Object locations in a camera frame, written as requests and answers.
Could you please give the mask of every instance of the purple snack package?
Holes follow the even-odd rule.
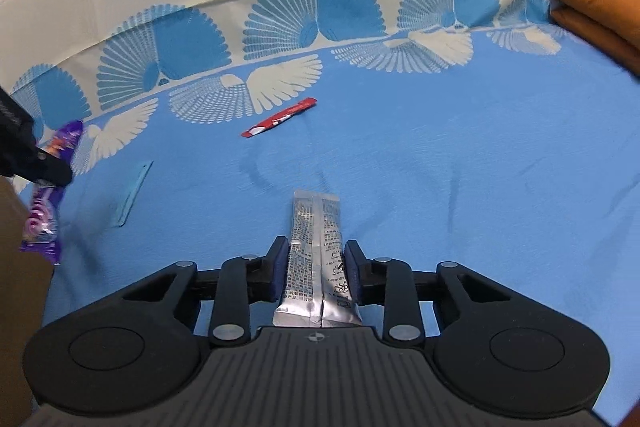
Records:
[[[70,164],[81,136],[82,122],[70,122],[57,131],[43,149]],[[64,194],[65,187],[35,184],[20,251],[36,251],[51,264],[60,264],[58,207]]]

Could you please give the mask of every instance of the bed sheet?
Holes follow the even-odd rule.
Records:
[[[248,9],[239,64],[206,7],[162,5],[91,52],[97,70],[86,55],[14,86],[42,140],[86,120],[45,323],[180,259],[264,254],[293,191],[320,190],[369,257],[458,261],[593,328],[612,357],[596,411],[618,422],[640,391],[636,79],[549,25],[547,0],[400,0],[392,33],[376,0]],[[296,96],[318,105],[240,136]]]

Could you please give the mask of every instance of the silver foil wrapper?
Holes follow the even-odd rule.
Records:
[[[344,271],[340,200],[296,190],[287,281],[273,324],[333,328],[361,323]]]

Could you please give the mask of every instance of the black robot gripper holding silver packet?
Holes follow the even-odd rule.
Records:
[[[40,330],[24,374],[41,407],[26,427],[603,426],[591,410],[609,355],[589,328],[457,263],[434,273],[369,260],[348,241],[370,327],[263,327],[289,243],[198,271],[180,261]],[[207,337],[193,334],[214,300]],[[419,301],[440,328],[426,337]]]

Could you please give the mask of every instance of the red packet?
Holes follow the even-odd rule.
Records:
[[[262,120],[260,123],[257,123],[248,131],[244,131],[241,136],[245,138],[251,138],[256,134],[260,134],[264,131],[268,131],[273,127],[276,127],[278,124],[281,124],[285,120],[289,120],[293,115],[296,115],[304,110],[307,110],[309,107],[313,107],[316,105],[318,100],[314,98],[305,98],[305,100],[300,100],[296,105],[292,105],[291,107],[287,107],[276,114],[272,114],[266,120]]]

